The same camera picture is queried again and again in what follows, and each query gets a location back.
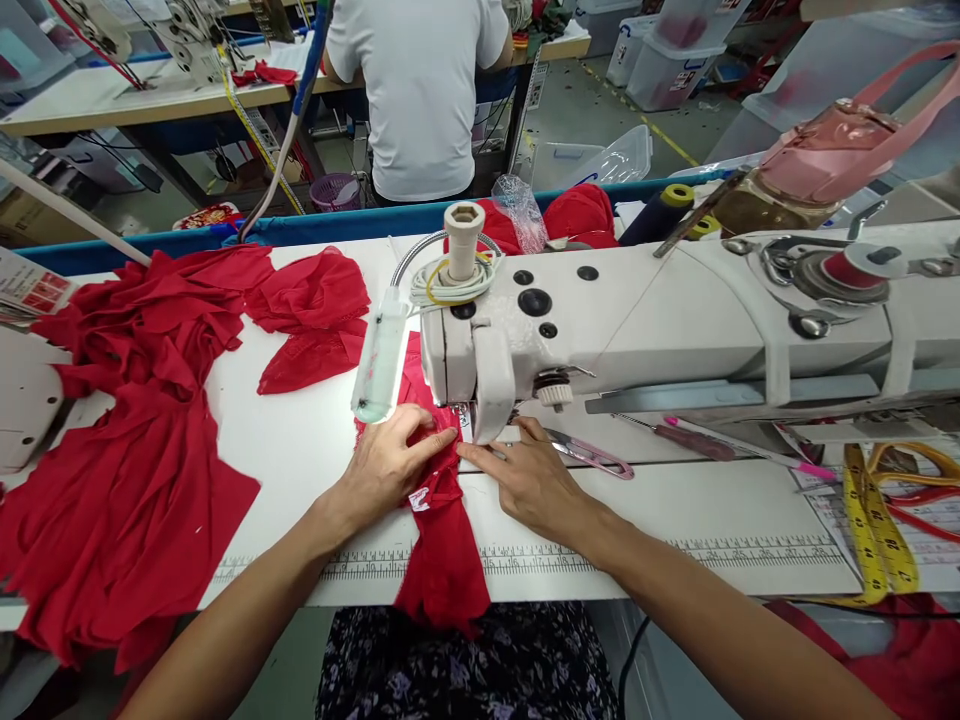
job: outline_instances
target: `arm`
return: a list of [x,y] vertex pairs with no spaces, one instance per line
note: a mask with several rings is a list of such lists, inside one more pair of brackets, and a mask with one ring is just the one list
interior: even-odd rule
[[327,34],[323,46],[323,72],[337,85],[349,85],[360,69],[356,44],[350,39],[351,14],[356,10],[350,0],[333,0],[327,8]]
[[367,428],[343,477],[190,623],[137,689],[121,720],[229,718],[320,571],[353,535],[397,508],[456,430],[407,447],[430,414],[401,405]]
[[505,460],[458,453],[497,481],[508,515],[612,575],[742,717],[894,718],[802,633],[584,493],[536,420],[517,424],[522,443],[491,445]]
[[477,65],[484,72],[510,67],[513,60],[513,33],[500,0],[480,3],[480,36],[477,38]]

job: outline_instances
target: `basket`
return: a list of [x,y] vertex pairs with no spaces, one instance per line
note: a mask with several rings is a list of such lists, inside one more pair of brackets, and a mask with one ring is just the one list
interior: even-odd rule
[[320,212],[360,209],[360,181],[347,173],[324,175],[310,186],[310,200]]

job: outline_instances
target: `screwdriver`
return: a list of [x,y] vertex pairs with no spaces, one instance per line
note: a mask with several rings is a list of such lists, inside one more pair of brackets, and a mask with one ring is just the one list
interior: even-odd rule
[[737,456],[737,451],[729,445],[725,445],[719,440],[713,440],[698,433],[679,430],[669,425],[651,425],[650,423],[645,423],[643,420],[637,420],[623,413],[610,413],[610,416],[618,417],[621,420],[626,420],[636,425],[642,425],[648,430],[652,430],[654,435],[662,437],[665,440],[670,440],[680,447],[685,447],[687,450],[692,450],[698,455],[703,455],[711,460],[729,462]]

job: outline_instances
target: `tape measure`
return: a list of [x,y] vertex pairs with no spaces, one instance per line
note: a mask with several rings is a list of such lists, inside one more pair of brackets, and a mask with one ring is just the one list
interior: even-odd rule
[[856,597],[817,598],[843,607],[867,607],[888,594],[919,592],[920,572],[913,553],[863,459],[859,445],[844,448],[843,499],[853,534],[854,552],[863,575],[863,593]]

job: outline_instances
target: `red fabric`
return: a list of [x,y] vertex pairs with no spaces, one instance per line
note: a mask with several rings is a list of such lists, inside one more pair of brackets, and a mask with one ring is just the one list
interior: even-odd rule
[[[419,333],[411,333],[407,344],[400,402],[416,403],[430,411],[436,424],[430,433],[457,428],[457,440],[431,459],[423,469],[417,491],[405,502],[413,511],[420,537],[394,605],[419,623],[440,630],[455,628],[472,638],[476,628],[471,621],[486,612],[490,595],[457,480],[460,418],[453,410],[433,404],[433,395],[423,379]],[[416,433],[409,444],[428,434]]]
[[272,68],[267,65],[266,60],[257,60],[257,64],[253,66],[253,70],[232,74],[233,82],[237,87],[246,87],[258,80],[273,83],[274,85],[287,85],[288,87],[294,87],[297,84],[296,70]]
[[360,363],[370,298],[360,267],[335,247],[297,260],[246,294],[247,314],[290,337],[260,376],[260,395],[290,392]]
[[[517,238],[513,222],[497,208],[490,199],[478,203],[487,213],[483,232],[497,241],[507,255],[522,255],[520,240]],[[602,188],[589,183],[575,185],[550,203],[543,215],[547,236],[551,240],[562,237],[571,238],[571,242],[581,242],[594,250],[620,247],[614,235],[613,208],[610,198]],[[484,247],[477,244],[478,250]],[[449,243],[443,241],[443,251],[448,252]]]
[[33,326],[73,352],[57,366],[68,396],[116,397],[0,504],[0,577],[28,602],[18,633],[65,665],[118,648],[120,673],[161,650],[259,491],[217,457],[203,383],[239,346],[240,291],[273,272],[268,253],[157,252]]
[[[948,620],[897,620],[879,655],[851,658],[802,610],[784,601],[767,604],[856,675],[903,720],[955,720],[960,708],[960,624]],[[902,615],[942,613],[930,595],[893,596],[876,606]]]

